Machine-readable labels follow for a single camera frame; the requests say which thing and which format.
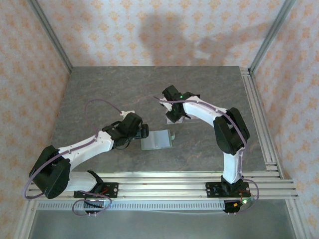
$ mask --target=patterned wallpaper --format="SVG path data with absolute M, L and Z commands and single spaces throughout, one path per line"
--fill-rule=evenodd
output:
M 69 75 L 26 0 L 1 0 L 0 26 L 0 238 L 11 239 Z
M 39 0 L 74 66 L 249 67 L 284 0 Z
M 299 0 L 256 73 L 287 177 L 319 238 L 319 4 Z

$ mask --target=marble surface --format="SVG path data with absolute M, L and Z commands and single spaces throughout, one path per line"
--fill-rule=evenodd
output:
M 223 154 L 213 128 L 204 122 L 166 124 L 165 108 L 153 99 L 174 84 L 182 93 L 201 94 L 204 101 L 241 112 L 250 131 L 243 171 L 265 170 L 265 163 L 251 115 L 239 67 L 75 67 L 63 99 L 52 138 L 55 147 L 67 146 L 94 134 L 84 119 L 84 106 L 102 98 L 122 111 L 134 110 L 150 130 L 170 129 L 172 148 L 142 151 L 133 141 L 125 150 L 97 155 L 76 167 L 96 172 L 115 171 L 222 171 Z M 97 128 L 121 120 L 118 112 L 103 102 L 91 103 L 88 117 Z

